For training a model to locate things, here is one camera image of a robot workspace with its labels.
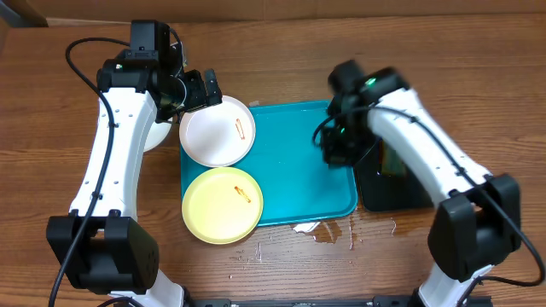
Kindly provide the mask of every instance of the wood grain surface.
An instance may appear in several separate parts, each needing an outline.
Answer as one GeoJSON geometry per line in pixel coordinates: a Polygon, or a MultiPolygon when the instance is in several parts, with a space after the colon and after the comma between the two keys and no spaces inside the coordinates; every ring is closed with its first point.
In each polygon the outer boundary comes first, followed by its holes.
{"type": "Polygon", "coordinates": [[[544,0],[4,0],[55,19],[165,22],[546,13],[544,0]]]}
{"type": "MultiPolygon", "coordinates": [[[[523,229],[546,256],[545,17],[174,26],[188,48],[189,68],[213,67],[223,93],[246,104],[328,99],[328,74],[350,58],[368,72],[397,67],[471,157],[495,174],[509,172],[518,178],[523,229]]],[[[129,27],[12,29],[4,47],[0,305],[46,305],[59,269],[45,240],[46,223],[49,216],[67,213],[96,128],[97,98],[64,59],[66,46],[85,37],[127,40],[129,27]]],[[[73,59],[88,76],[95,76],[119,50],[117,45],[88,43],[73,51],[73,59]]],[[[178,155],[176,129],[162,146],[144,155],[139,223],[160,244],[161,269],[195,298],[369,298],[410,294],[427,278],[433,263],[426,241],[431,210],[376,214],[359,205],[349,217],[329,222],[337,229],[335,243],[315,242],[288,225],[256,229],[228,246],[200,242],[183,225],[178,155]]],[[[537,269],[522,249],[493,273],[530,280],[537,269]]],[[[475,293],[493,296],[498,306],[546,305],[544,287],[488,282],[475,293]]],[[[93,306],[105,298],[72,289],[64,280],[57,305],[93,306]]]]}
{"type": "Polygon", "coordinates": [[[0,18],[0,54],[2,54],[3,41],[6,39],[6,36],[8,36],[9,28],[10,26],[6,20],[0,18]]]}

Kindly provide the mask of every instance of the blue tray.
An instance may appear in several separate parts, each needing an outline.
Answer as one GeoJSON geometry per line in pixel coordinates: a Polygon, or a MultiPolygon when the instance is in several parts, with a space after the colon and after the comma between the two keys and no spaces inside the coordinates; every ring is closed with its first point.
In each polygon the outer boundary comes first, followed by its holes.
{"type": "MultiPolygon", "coordinates": [[[[332,168],[311,144],[318,124],[327,118],[328,101],[250,107],[256,139],[250,152],[232,165],[258,182],[264,212],[258,226],[302,223],[344,217],[358,203],[350,167],[332,168]]],[[[208,167],[194,162],[180,147],[182,195],[208,167]]]]}

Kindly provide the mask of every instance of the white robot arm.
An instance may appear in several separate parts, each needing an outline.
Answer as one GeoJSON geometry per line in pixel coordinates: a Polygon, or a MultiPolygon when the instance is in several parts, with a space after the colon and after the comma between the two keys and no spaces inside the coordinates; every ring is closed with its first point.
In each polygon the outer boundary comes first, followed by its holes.
{"type": "Polygon", "coordinates": [[[179,117],[182,112],[219,104],[222,92],[214,71],[206,71],[205,81],[197,71],[183,71],[182,44],[167,24],[133,21],[130,48],[105,61],[96,87],[69,60],[73,46],[87,41],[114,40],[86,38],[67,49],[69,65],[102,101],[99,99],[95,142],[81,188],[68,216],[51,217],[46,230],[61,263],[49,306],[55,304],[66,274],[73,287],[93,293],[131,298],[136,305],[181,307],[183,288],[159,270],[159,247],[137,223],[142,154],[154,125],[166,125],[162,122],[174,114],[179,117]],[[174,47],[170,33],[178,41],[174,47]],[[103,165],[107,168],[101,177],[103,165]]]}
{"type": "Polygon", "coordinates": [[[335,93],[328,107],[330,117],[313,137],[314,141],[322,132],[324,160],[331,165],[355,165],[379,137],[413,172],[437,208],[428,236],[435,264],[407,305],[460,305],[477,278],[520,247],[517,182],[508,175],[493,177],[470,159],[394,69],[365,76],[355,61],[348,61],[334,69],[328,82],[335,93]],[[326,126],[330,121],[333,127],[326,126]],[[492,201],[515,227],[499,217],[492,201]],[[476,212],[475,206],[482,211],[476,212]]]}

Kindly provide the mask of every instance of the black cable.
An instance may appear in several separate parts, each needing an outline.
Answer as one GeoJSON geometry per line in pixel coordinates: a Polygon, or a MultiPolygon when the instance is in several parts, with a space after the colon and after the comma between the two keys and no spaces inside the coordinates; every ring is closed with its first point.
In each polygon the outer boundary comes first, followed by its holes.
{"type": "Polygon", "coordinates": [[[374,149],[375,146],[377,146],[377,144],[379,144],[379,141],[380,141],[380,138],[377,137],[377,138],[375,139],[374,144],[368,148],[368,150],[366,151],[366,153],[362,156],[362,158],[360,158],[360,160],[359,160],[358,162],[360,162],[360,161],[362,161],[364,158],[366,158],[366,156],[368,156],[368,154],[372,152],[372,149],[374,149]]]}
{"type": "Polygon", "coordinates": [[[108,301],[96,306],[96,307],[106,307],[111,304],[121,303],[121,302],[127,302],[135,307],[144,307],[142,304],[138,303],[135,299],[129,298],[129,297],[119,297],[119,298],[111,298],[108,301]]]}
{"type": "Polygon", "coordinates": [[[400,117],[409,119],[411,123],[419,125],[432,139],[433,141],[438,145],[440,150],[444,153],[444,155],[447,157],[447,159],[451,162],[451,164],[457,169],[457,171],[467,180],[470,185],[473,186],[473,188],[476,188],[480,194],[485,198],[485,200],[493,207],[493,209],[497,212],[497,214],[505,220],[510,228],[521,238],[523,241],[523,244],[527,247],[531,255],[534,257],[535,261],[537,262],[538,270],[539,270],[539,277],[535,281],[514,281],[508,278],[503,277],[497,277],[497,276],[479,276],[475,278],[472,283],[468,286],[467,291],[462,295],[461,299],[457,302],[456,307],[461,307],[464,301],[467,299],[467,297],[470,295],[470,293],[473,291],[473,289],[476,287],[477,284],[479,284],[482,281],[498,281],[502,283],[506,283],[509,285],[514,286],[520,286],[520,287],[535,287],[539,286],[544,282],[544,277],[546,276],[546,269],[544,268],[544,262],[542,258],[540,257],[540,254],[538,253],[535,246],[531,243],[531,241],[527,238],[527,236],[518,228],[518,226],[514,223],[514,221],[506,214],[506,212],[497,204],[497,202],[492,199],[464,170],[463,167],[461,167],[455,158],[450,154],[450,152],[447,150],[447,148],[442,144],[442,142],[434,135],[434,133],[426,126],[424,125],[418,117],[407,114],[403,111],[389,108],[389,107],[355,107],[349,111],[345,111],[339,114],[336,114],[334,116],[330,116],[327,119],[325,119],[320,125],[317,126],[317,129],[313,133],[312,142],[316,145],[315,140],[317,139],[318,132],[330,121],[334,119],[338,119],[341,117],[346,116],[347,114],[356,113],[356,112],[366,112],[370,111],[372,109],[375,110],[381,110],[389,113],[394,113],[400,117]]]}
{"type": "Polygon", "coordinates": [[[62,276],[64,276],[65,272],[67,271],[67,267],[70,264],[70,261],[72,260],[74,251],[76,250],[78,243],[82,240],[82,237],[84,236],[85,227],[87,226],[87,223],[89,222],[89,218],[91,214],[93,213],[93,210],[95,209],[96,202],[99,199],[102,182],[104,181],[104,176],[106,175],[106,169],[108,168],[108,161],[110,160],[110,154],[112,153],[112,146],[113,146],[113,129],[115,128],[115,122],[113,120],[112,108],[110,107],[110,104],[108,103],[106,97],[101,93],[101,91],[87,77],[85,77],[85,75],[83,75],[79,71],[79,69],[76,68],[76,66],[72,62],[72,59],[70,58],[70,51],[75,46],[85,42],[109,42],[109,43],[119,43],[125,46],[129,46],[129,44],[126,42],[122,42],[112,38],[83,38],[69,44],[67,47],[67,50],[65,51],[65,57],[67,59],[67,63],[70,66],[70,68],[72,68],[72,70],[74,70],[74,72],[82,80],[84,80],[84,82],[87,85],[89,85],[89,87],[101,98],[102,103],[104,104],[104,107],[106,108],[106,111],[108,113],[109,126],[108,126],[108,142],[106,146],[106,152],[104,154],[104,160],[102,162],[101,172],[99,173],[99,177],[96,182],[95,191],[91,195],[91,202],[90,202],[89,208],[87,209],[87,212],[85,213],[85,217],[81,225],[79,226],[78,232],[76,233],[76,236],[74,237],[72,241],[72,244],[68,248],[67,255],[62,261],[61,267],[59,268],[59,274],[57,274],[57,277],[55,278],[55,283],[53,284],[53,287],[51,289],[51,294],[49,295],[49,307],[55,306],[55,299],[57,297],[57,293],[59,292],[59,287],[61,286],[62,276]]]}
{"type": "Polygon", "coordinates": [[[177,73],[173,75],[174,78],[178,77],[180,72],[182,71],[182,68],[184,68],[184,58],[183,58],[183,51],[182,51],[182,42],[180,41],[180,38],[178,37],[178,34],[176,31],[174,31],[173,28],[169,27],[169,32],[172,33],[174,38],[177,40],[178,46],[180,46],[180,67],[178,68],[177,73]]]}

